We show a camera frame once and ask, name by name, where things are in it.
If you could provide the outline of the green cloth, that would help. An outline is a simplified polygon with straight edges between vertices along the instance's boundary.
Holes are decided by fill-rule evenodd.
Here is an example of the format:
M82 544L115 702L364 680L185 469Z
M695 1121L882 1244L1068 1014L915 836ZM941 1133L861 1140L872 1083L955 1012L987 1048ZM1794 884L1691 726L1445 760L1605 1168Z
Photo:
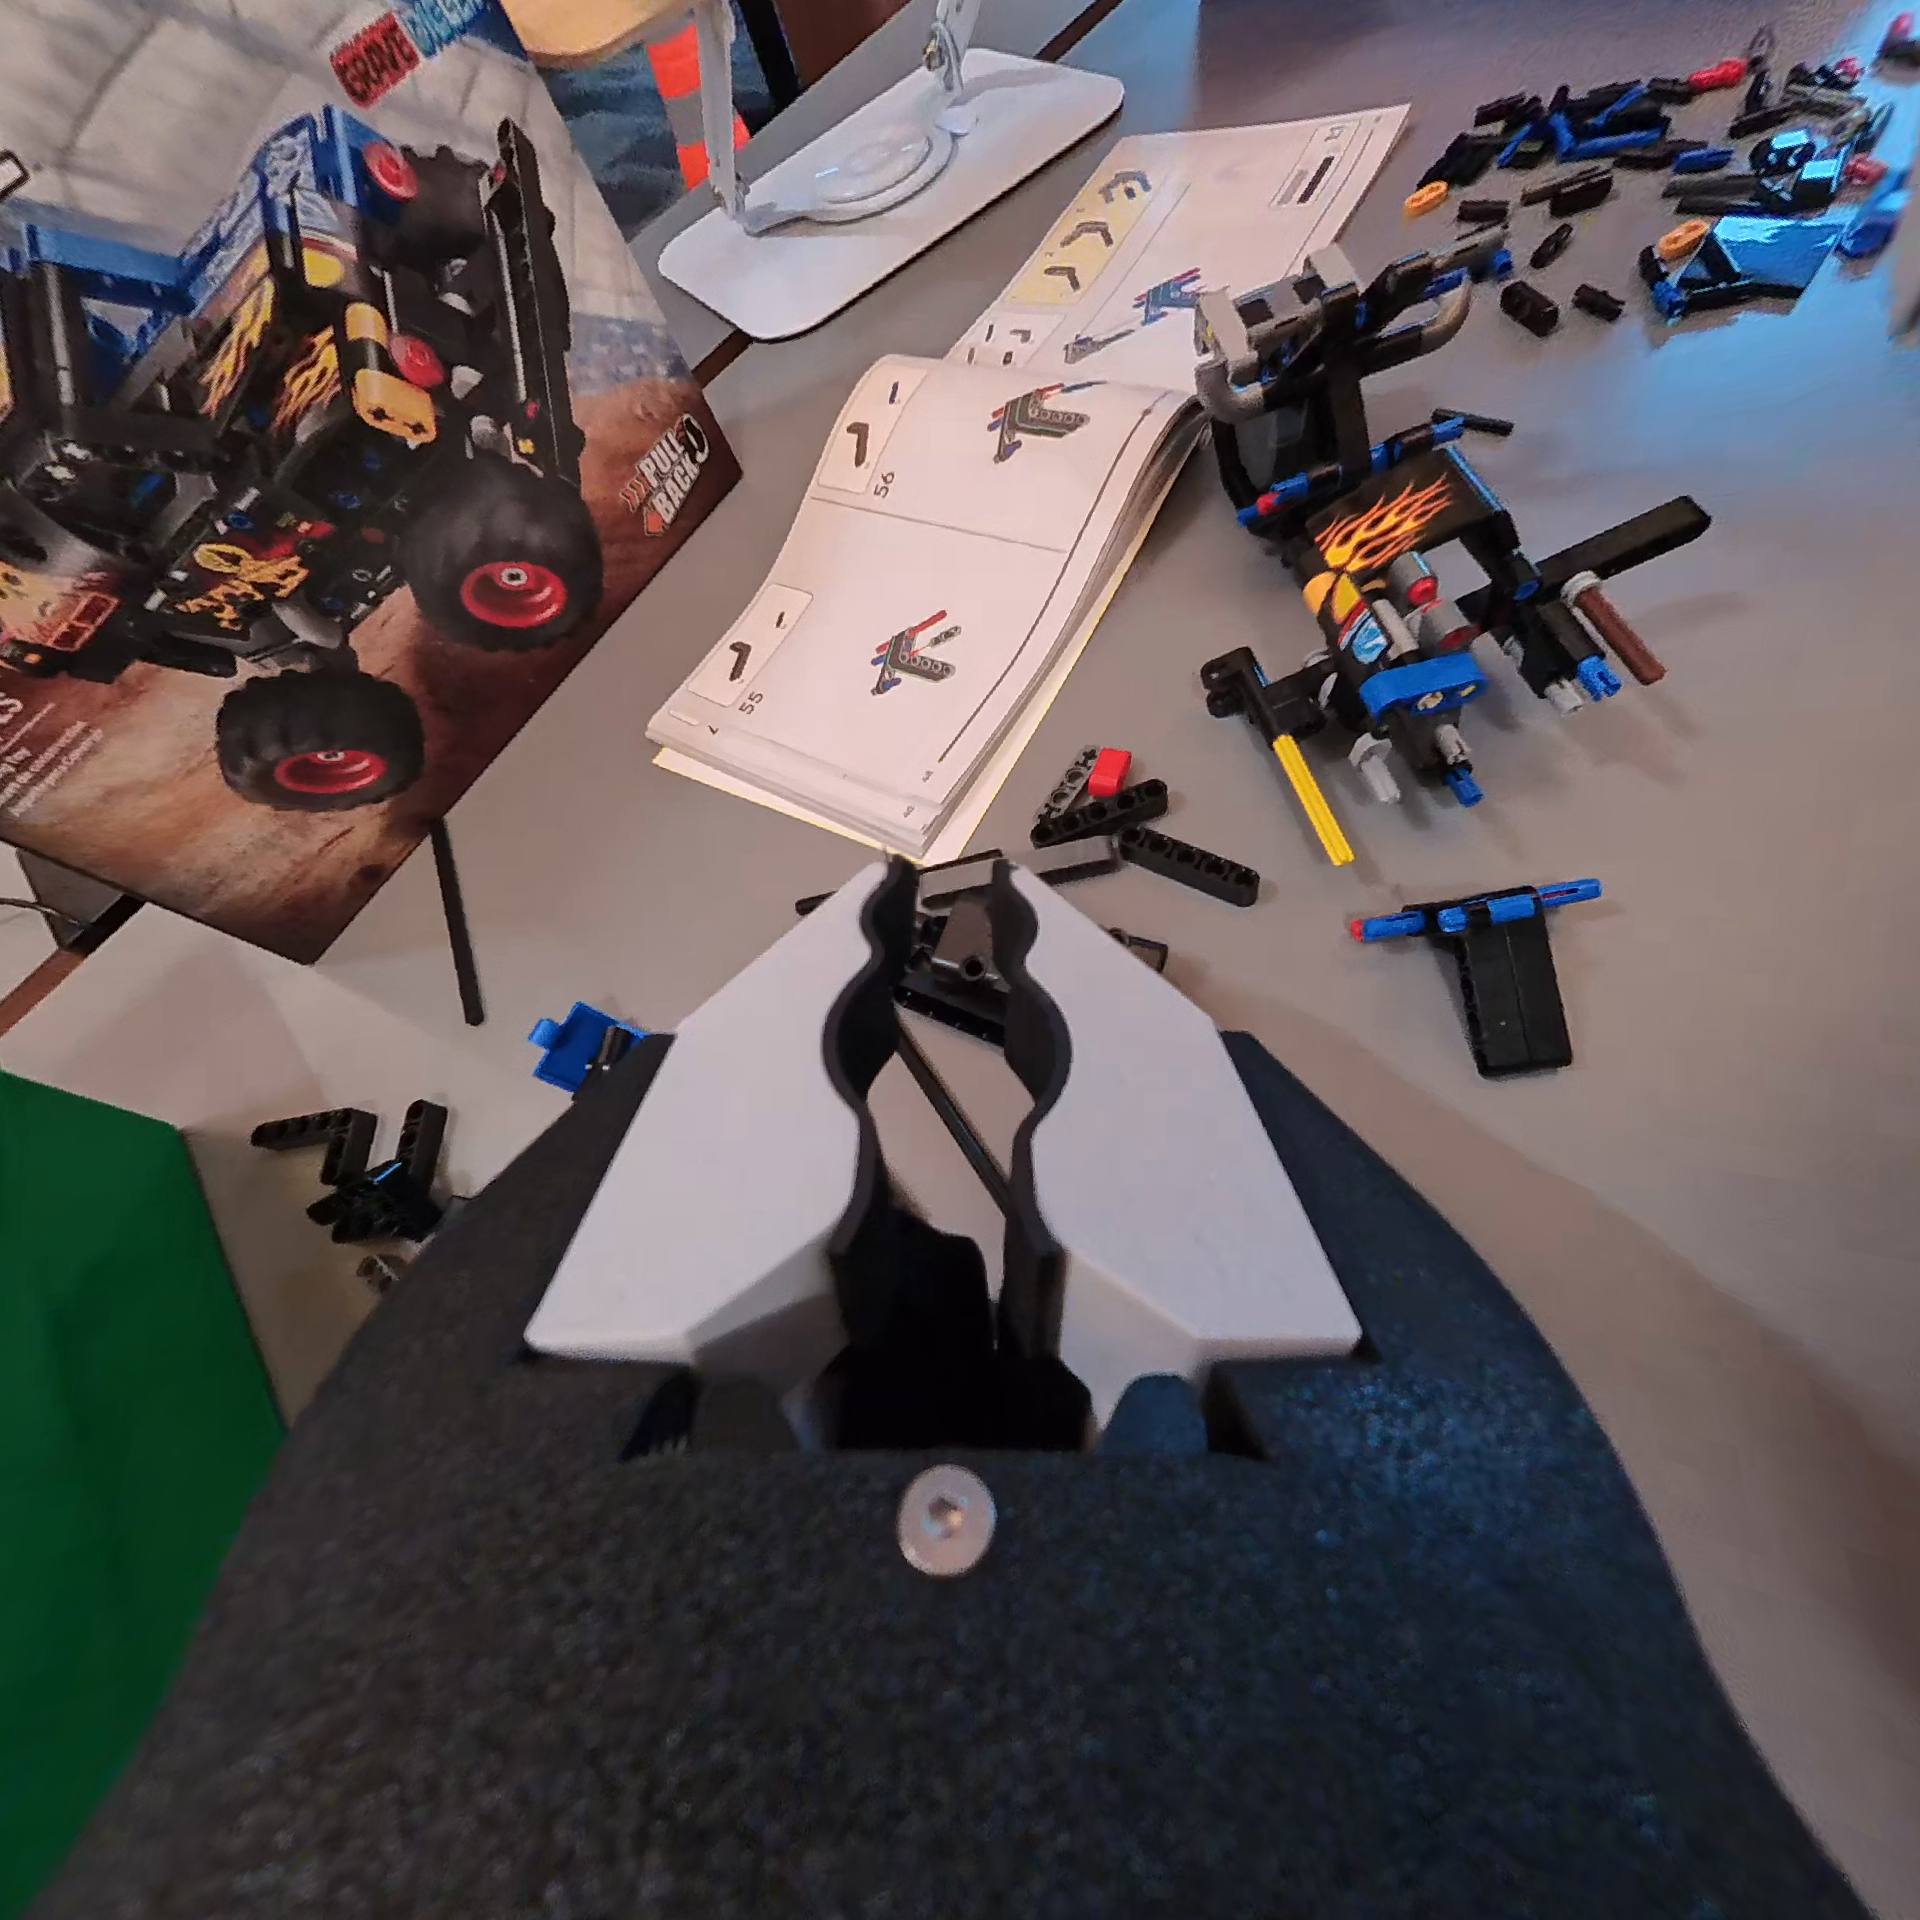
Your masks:
M4 1644L172 1669L281 1413L179 1129L3 1093Z

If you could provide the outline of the orange and grey striped object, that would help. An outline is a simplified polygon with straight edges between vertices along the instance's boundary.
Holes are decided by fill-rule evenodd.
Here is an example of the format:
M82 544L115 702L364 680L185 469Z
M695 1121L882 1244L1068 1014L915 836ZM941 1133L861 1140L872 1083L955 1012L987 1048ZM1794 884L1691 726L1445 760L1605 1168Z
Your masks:
M644 44L676 143L687 188L704 185L720 153L747 141L735 97L731 15L695 12L691 23Z

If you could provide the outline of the black angled lego beam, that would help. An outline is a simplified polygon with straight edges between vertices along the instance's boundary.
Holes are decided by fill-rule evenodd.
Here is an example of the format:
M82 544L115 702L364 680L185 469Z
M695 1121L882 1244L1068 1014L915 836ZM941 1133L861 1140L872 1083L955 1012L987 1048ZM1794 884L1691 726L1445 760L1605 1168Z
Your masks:
M368 1169L376 1136L377 1118L371 1111L333 1108L264 1119L250 1142L277 1153L321 1152L321 1184L338 1189Z

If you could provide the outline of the printed monster truck lego box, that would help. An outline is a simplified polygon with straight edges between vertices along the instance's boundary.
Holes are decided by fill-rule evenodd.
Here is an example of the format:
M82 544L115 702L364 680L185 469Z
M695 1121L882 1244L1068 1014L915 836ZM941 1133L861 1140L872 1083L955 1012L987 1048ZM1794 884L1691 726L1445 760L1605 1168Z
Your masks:
M500 4L3 4L4 840L319 960L738 479Z

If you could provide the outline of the open lego instruction booklet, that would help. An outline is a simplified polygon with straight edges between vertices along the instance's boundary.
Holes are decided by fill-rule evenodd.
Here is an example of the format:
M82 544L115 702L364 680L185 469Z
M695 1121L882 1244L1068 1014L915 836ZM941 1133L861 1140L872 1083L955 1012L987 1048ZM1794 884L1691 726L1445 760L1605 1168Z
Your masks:
M1120 139L944 359L867 367L769 577L651 718L657 764L873 847L955 845L1203 435L1201 296L1333 245L1405 119Z

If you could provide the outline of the partly built lego truck chassis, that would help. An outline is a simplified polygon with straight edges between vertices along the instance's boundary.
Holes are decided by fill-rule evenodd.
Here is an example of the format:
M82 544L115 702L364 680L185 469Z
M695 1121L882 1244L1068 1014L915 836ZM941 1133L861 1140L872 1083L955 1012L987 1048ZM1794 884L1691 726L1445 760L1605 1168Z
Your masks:
M1665 662L1624 617L1608 583L1712 528L1691 495L1624 519L1546 559L1461 449L1493 435L1483 415L1443 412L1378 439L1364 382L1450 345L1474 291L1507 255L1487 223L1450 246L1388 262L1359 281L1340 246L1290 279L1195 300L1195 395L1220 484L1244 533L1273 545L1303 595L1317 649L1280 678L1253 649L1207 661L1215 718L1244 718L1273 752L1323 855L1355 849L1317 782L1303 740L1340 729L1378 801L1399 801L1399 769L1482 801L1458 713L1489 688L1474 641L1493 638L1527 689L1560 713L1652 686Z

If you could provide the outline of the blue lego piece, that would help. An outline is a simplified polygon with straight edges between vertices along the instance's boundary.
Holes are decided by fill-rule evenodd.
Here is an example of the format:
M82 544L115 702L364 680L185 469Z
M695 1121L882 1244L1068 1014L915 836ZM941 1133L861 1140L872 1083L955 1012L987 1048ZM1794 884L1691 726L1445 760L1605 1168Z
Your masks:
M576 1096L648 1037L642 1027L576 1000L563 1020L536 1021L529 1036L538 1048L536 1080Z

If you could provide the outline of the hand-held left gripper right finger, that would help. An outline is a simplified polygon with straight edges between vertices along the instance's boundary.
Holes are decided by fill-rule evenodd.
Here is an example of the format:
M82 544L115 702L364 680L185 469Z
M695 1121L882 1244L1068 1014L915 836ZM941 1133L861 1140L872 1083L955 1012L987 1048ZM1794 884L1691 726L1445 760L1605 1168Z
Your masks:
M999 1333L1112 1425L1144 1377L1345 1359L1363 1339L1242 1069L1191 999L1033 871L999 862L1009 1161Z

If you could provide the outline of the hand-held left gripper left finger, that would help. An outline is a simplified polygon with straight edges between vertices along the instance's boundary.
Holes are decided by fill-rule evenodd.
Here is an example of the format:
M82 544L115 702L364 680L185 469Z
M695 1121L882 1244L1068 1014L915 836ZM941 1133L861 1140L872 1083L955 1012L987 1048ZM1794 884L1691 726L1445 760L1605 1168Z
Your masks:
M916 888L898 856L861 868L636 1048L640 1104L523 1329L533 1356L673 1371L693 1448L809 1448L788 1400L877 1356L919 1287L921 1222L872 1104Z

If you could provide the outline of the black and blue lego connector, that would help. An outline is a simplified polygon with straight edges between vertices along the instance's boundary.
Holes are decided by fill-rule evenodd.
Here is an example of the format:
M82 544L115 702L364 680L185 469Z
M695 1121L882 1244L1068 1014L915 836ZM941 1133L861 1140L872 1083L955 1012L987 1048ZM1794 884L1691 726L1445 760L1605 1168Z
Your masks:
M426 1241L442 1225L443 1207L407 1161L389 1159L328 1191L306 1219L333 1244Z

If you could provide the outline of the white stand with round base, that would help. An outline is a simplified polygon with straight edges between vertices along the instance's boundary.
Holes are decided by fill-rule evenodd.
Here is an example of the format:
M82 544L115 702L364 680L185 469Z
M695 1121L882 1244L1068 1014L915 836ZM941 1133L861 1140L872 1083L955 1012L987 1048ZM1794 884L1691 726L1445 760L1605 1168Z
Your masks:
M817 328L1123 107L1123 83L972 51L981 4L932 8L921 63L749 183L735 143L731 15L691 4L719 209L669 238L666 281L760 343Z

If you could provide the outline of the thin black lego axle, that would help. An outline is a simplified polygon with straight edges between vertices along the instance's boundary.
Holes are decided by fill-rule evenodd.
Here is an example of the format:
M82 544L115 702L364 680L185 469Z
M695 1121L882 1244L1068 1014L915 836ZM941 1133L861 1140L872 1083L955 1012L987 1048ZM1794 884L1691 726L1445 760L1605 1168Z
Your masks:
M930 1063L921 1044L915 1043L912 1033L906 1027L898 1029L897 1055L907 1069L907 1075L915 1079L925 1104L941 1121L948 1139L962 1152L964 1161L975 1169L984 1191L994 1203L997 1212L1002 1212L1002 1215L1009 1215L1012 1208L1012 1189L1009 1184L1005 1172L997 1163L984 1136L977 1131L972 1118L959 1104L946 1080L938 1075L936 1064Z

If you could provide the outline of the black lego panel with blue axle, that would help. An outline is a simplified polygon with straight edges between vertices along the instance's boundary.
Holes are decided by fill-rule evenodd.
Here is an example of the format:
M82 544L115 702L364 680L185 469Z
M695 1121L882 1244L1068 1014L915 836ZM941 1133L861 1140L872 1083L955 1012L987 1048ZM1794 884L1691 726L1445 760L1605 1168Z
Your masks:
M1453 961L1474 1067L1487 1079L1572 1064L1548 916L1602 897L1596 877L1521 884L1353 919L1359 944L1421 940Z

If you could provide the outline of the black lego connector block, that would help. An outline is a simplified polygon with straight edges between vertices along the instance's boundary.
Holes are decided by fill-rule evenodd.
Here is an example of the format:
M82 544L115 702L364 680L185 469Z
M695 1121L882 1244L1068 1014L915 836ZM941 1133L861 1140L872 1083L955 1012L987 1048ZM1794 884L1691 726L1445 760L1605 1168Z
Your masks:
M919 911L897 1005L962 1036L1004 1046L1009 991L993 958L986 895Z

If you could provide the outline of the long black lego axle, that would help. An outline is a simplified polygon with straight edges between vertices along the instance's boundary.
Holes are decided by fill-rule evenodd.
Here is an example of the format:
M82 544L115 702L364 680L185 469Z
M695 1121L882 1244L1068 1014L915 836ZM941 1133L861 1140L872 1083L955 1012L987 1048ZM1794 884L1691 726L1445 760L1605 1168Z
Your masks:
M484 990L475 965L472 926L467 919L465 884L443 817L429 822L427 845L435 856L442 911L449 935L449 952L461 1014L469 1027L482 1027L488 1021Z

